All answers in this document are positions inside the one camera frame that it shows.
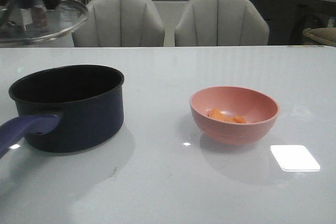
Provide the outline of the beige chair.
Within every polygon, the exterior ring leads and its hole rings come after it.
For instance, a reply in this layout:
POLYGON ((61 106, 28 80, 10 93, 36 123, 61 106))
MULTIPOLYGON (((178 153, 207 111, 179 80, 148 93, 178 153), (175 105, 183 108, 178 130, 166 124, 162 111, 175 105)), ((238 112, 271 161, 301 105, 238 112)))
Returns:
POLYGON ((269 26, 249 0, 190 0, 174 32, 177 47, 266 46, 269 26))
POLYGON ((75 47, 162 47, 165 29, 152 0, 92 0, 72 34, 75 47))

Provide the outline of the dark blue saucepan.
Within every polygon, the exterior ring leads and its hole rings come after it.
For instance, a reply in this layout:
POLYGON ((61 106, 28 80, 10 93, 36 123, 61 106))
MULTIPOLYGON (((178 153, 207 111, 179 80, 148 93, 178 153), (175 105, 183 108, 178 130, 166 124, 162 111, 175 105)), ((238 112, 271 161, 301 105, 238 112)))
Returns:
POLYGON ((19 140, 51 153, 97 146, 124 121, 121 71, 99 65, 47 69, 15 81, 9 96, 18 116, 1 126, 1 154, 19 140))

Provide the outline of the left beige chair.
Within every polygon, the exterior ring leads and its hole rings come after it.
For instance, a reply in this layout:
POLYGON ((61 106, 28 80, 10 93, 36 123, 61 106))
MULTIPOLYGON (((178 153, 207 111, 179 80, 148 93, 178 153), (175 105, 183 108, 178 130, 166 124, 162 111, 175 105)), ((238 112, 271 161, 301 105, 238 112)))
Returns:
POLYGON ((75 47, 162 47, 165 29, 152 0, 92 0, 72 34, 75 47))

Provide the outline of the beige cushion seat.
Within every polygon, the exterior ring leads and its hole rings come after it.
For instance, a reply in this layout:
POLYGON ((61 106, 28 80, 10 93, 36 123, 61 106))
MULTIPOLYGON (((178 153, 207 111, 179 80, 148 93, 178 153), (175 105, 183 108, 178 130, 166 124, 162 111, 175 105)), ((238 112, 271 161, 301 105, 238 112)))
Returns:
POLYGON ((307 28, 302 32, 307 45, 325 45, 335 47, 335 27, 307 28))

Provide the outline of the glass lid with blue knob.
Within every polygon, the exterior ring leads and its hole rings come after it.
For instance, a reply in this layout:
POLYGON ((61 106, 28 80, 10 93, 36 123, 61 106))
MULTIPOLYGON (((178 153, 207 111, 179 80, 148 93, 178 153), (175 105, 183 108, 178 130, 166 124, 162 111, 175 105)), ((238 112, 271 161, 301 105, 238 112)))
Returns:
POLYGON ((1 0, 1 47, 52 41, 76 31, 88 9, 74 0, 58 0, 47 9, 43 0, 1 0))

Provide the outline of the right beige chair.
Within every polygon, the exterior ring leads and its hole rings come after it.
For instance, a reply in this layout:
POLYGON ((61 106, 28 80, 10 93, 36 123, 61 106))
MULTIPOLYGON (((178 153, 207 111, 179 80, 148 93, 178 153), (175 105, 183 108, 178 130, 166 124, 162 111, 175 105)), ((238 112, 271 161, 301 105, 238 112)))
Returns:
POLYGON ((174 32, 177 47, 266 46, 269 26, 249 0, 190 0, 174 32))

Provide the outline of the pink bowl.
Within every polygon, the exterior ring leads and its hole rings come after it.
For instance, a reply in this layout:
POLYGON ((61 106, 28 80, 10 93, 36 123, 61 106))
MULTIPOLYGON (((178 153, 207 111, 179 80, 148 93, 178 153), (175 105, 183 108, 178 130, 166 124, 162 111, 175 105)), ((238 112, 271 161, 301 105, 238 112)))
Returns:
POLYGON ((209 87, 190 97, 193 119, 208 137, 229 145, 254 143, 273 127, 280 107, 270 96, 255 90, 234 86, 209 87), (229 119, 242 116, 246 124, 223 122, 208 117, 219 109, 229 119))

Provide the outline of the orange ham slice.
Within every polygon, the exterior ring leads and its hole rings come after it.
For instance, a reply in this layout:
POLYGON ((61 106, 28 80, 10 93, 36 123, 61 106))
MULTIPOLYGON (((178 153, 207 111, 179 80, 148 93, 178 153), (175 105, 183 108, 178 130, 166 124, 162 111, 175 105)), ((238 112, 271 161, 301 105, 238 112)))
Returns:
POLYGON ((208 117, 218 121, 229 122, 229 118, 217 108, 210 110, 208 117))
POLYGON ((232 123, 238 123, 238 124, 246 124, 247 121, 244 117, 242 116, 233 116, 229 119, 230 122, 232 123))

